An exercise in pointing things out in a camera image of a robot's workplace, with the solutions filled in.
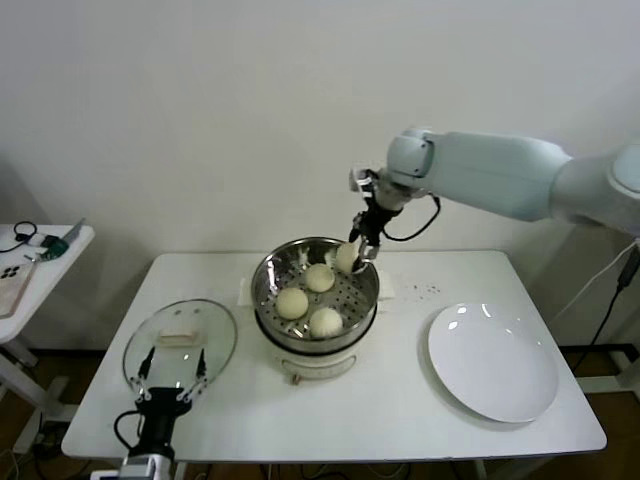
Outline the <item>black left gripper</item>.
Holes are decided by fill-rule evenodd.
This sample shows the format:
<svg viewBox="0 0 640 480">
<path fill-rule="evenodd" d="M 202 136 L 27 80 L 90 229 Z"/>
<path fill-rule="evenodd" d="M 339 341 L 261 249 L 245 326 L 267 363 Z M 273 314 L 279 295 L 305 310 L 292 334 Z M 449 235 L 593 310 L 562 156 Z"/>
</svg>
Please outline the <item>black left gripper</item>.
<svg viewBox="0 0 640 480">
<path fill-rule="evenodd" d="M 152 361 L 153 350 L 150 349 L 142 360 L 137 374 L 129 379 L 129 384 L 136 394 L 137 410 L 143 418 L 143 426 L 139 441 L 134 447 L 134 454 L 174 456 L 172 437 L 176 420 L 191 410 L 192 402 L 202 394 L 208 383 L 205 350 L 200 351 L 195 379 L 184 389 L 153 387 L 148 391 L 146 382 Z"/>
</svg>

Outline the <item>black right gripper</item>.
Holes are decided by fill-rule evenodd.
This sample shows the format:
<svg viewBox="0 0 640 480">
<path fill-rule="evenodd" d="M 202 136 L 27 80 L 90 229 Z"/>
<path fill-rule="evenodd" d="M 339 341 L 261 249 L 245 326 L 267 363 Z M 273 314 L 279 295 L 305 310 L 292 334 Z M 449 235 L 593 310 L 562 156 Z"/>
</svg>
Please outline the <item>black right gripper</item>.
<svg viewBox="0 0 640 480">
<path fill-rule="evenodd" d="M 380 236 L 388 222 L 400 214 L 398 209 L 385 208 L 378 204 L 373 194 L 364 197 L 367 210 L 363 216 L 358 213 L 352 221 L 352 228 L 349 233 L 348 242 L 355 243 L 361 238 L 355 259 L 355 272 L 363 272 L 369 265 L 372 265 L 377 257 L 379 247 L 371 245 L 380 244 Z"/>
</svg>

